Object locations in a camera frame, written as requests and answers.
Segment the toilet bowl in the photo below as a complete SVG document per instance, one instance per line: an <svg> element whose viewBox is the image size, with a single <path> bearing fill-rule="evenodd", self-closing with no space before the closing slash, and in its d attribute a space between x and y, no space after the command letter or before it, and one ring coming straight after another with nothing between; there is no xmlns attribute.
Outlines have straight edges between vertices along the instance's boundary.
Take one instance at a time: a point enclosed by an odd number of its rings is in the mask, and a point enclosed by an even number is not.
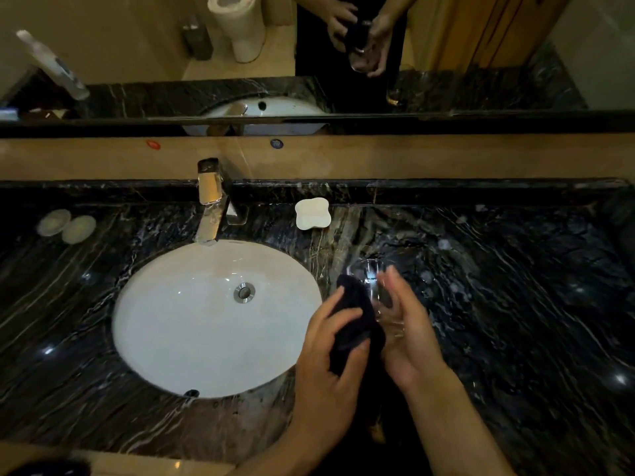
<svg viewBox="0 0 635 476"><path fill-rule="evenodd" d="M265 43L260 0L208 0L207 7L229 37L234 57L240 63L258 58Z"/></svg>

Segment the black pants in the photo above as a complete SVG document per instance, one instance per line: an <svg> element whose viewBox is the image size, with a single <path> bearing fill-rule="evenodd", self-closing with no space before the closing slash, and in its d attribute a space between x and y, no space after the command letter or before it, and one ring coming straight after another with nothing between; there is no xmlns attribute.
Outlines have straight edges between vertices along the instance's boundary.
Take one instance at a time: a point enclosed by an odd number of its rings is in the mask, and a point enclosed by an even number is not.
<svg viewBox="0 0 635 476"><path fill-rule="evenodd" d="M401 64L406 15L393 28L393 40L386 71L369 79L351 68L349 57L338 52L326 31L326 24L298 6L298 38L295 74L316 77L335 111L342 113L376 113L386 111L386 90L397 79Z"/></svg>

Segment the reflected faucet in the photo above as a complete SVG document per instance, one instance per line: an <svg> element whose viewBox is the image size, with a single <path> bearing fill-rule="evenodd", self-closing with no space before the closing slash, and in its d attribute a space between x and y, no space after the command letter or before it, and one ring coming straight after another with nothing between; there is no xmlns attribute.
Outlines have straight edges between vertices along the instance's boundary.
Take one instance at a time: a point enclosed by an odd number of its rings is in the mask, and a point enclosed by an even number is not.
<svg viewBox="0 0 635 476"><path fill-rule="evenodd" d="M229 225L247 222L248 207L231 200L232 181L221 168L218 159L198 163L199 202L205 207L194 241L210 246L218 240L218 228L223 215Z"/></svg>

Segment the person's left hand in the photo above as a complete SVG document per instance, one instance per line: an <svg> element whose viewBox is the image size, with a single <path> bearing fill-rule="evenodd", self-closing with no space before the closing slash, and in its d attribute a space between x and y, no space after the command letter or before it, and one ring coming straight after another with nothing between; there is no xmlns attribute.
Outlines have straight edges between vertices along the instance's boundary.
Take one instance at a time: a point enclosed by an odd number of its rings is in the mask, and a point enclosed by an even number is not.
<svg viewBox="0 0 635 476"><path fill-rule="evenodd" d="M393 41L393 17L380 13L373 20L373 24L368 31L368 47L379 52L379 63L377 68L370 71L367 75L369 78L378 77L386 71L386 63L388 62L388 52L391 49Z"/></svg>
<svg viewBox="0 0 635 476"><path fill-rule="evenodd" d="M343 294L344 288L339 288L311 317L295 369L295 407L286 435L311 448L318 461L342 440L353 422L368 362L369 339L351 351L341 377L328 370L335 333L362 314L355 308L329 317Z"/></svg>

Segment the sink drain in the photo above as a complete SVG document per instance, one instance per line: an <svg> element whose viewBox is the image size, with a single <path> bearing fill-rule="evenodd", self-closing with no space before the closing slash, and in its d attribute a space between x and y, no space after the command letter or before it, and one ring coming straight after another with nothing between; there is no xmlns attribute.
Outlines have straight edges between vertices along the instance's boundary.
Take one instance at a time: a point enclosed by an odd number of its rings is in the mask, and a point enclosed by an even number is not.
<svg viewBox="0 0 635 476"><path fill-rule="evenodd" d="M256 295L256 288L249 282L241 282L234 289L234 300L240 304L247 304Z"/></svg>

